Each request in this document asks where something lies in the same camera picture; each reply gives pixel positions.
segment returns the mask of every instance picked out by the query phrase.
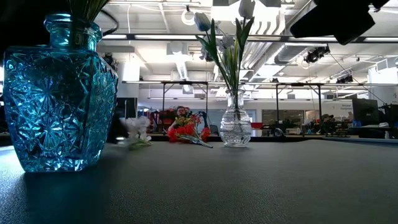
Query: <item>ceiling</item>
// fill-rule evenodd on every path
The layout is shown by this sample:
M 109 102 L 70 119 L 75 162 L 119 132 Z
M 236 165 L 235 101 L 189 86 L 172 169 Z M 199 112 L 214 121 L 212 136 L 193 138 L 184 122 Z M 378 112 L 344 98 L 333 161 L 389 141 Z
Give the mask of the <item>ceiling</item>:
M 212 0 L 197 0 L 200 6 L 192 6 L 191 10 L 203 11 L 206 14 L 211 14 L 213 1 Z M 185 6 L 168 6 L 168 5 L 144 5 L 145 1 L 140 1 L 143 5 L 110 5 L 108 4 L 105 9 L 114 15 L 120 23 L 117 34 L 198 34 L 195 26 L 189 26 L 182 22 L 182 13 L 185 11 Z M 287 26 L 291 25 L 289 21 L 295 18 L 299 10 L 306 5 L 308 0 L 293 0 L 294 7 L 288 7 L 284 10 L 284 19 Z M 309 11 L 313 7 L 313 3 L 303 10 Z M 390 0 L 385 5 L 381 12 L 374 13 L 373 16 L 376 25 L 367 31 L 364 35 L 384 35 L 384 36 L 398 36 L 398 0 Z M 186 19 L 191 19 L 193 14 L 188 12 L 185 15 Z M 95 22 L 100 25 L 103 30 L 108 30 L 113 27 L 113 23 L 102 15 L 99 15 Z M 223 21 L 220 28 L 226 33 L 234 33 L 235 26 L 231 21 Z M 289 30 L 283 30 L 281 33 L 289 34 Z M 167 44 L 169 41 L 128 41 L 128 40 L 103 40 L 99 45 L 104 46 L 133 46 L 141 56 L 143 63 L 141 64 L 141 75 L 144 79 L 150 80 L 163 80 L 170 75 L 172 70 L 176 69 L 176 63 L 166 56 Z M 189 52 L 194 54 L 189 57 L 185 65 L 188 72 L 190 71 L 204 71 L 212 72 L 214 70 L 214 63 L 205 62 L 199 59 L 200 47 L 198 42 L 187 42 Z M 252 66 L 248 67 L 254 70 L 255 73 L 264 64 L 264 58 L 272 54 L 272 45 L 264 47 L 260 52 L 258 48 L 260 45 L 245 52 L 249 55 L 259 54 L 258 58 L 253 57 L 251 60 Z M 367 68 L 373 66 L 379 60 L 385 57 L 398 56 L 398 45 L 394 44 L 348 44 L 341 46 L 338 44 L 330 44 L 331 55 L 319 60 L 316 64 L 308 64 L 302 62 L 303 56 L 307 50 L 305 49 L 302 54 L 296 56 L 291 61 L 289 66 L 282 68 L 279 72 L 273 74 L 267 73 L 266 75 L 259 74 L 262 79 L 260 82 L 267 82 L 272 77 L 277 77 L 280 82 L 336 82 L 336 77 L 344 69 L 352 69 L 353 76 L 358 82 L 367 81 Z M 116 59 L 123 60 L 123 54 L 115 54 Z

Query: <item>tabletop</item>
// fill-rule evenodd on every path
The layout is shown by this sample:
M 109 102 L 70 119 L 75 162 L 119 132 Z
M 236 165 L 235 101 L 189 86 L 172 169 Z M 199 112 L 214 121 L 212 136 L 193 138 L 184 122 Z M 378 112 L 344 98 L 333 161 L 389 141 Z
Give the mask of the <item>tabletop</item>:
M 398 223 L 398 148 L 311 140 L 107 146 L 83 172 L 0 151 L 0 223 Z

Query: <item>clear glass vase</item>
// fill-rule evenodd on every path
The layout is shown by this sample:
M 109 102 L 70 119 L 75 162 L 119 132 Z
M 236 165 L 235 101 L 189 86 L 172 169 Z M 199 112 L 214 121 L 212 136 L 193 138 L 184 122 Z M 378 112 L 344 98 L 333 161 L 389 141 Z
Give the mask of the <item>clear glass vase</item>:
M 54 14 L 45 26 L 49 45 L 6 50 L 6 120 L 26 172 L 79 171 L 104 148 L 118 76 L 95 52 L 95 23 Z
M 228 109 L 223 115 L 220 136 L 226 147 L 246 147 L 251 138 L 250 117 L 243 108 L 244 90 L 227 91 Z

